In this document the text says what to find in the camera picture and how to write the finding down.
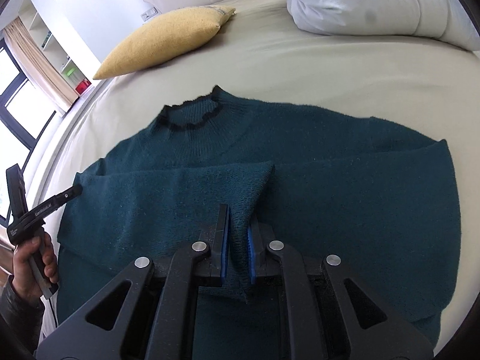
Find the black jacket left forearm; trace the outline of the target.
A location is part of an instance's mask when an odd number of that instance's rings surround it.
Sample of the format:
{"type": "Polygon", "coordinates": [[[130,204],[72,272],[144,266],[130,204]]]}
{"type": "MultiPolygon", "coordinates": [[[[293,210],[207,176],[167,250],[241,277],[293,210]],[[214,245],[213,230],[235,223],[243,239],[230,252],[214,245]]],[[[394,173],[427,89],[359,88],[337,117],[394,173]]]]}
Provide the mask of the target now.
{"type": "Polygon", "coordinates": [[[1,292],[1,316],[19,342],[34,354],[38,347],[45,306],[38,298],[33,303],[24,300],[13,287],[10,275],[1,292]]]}

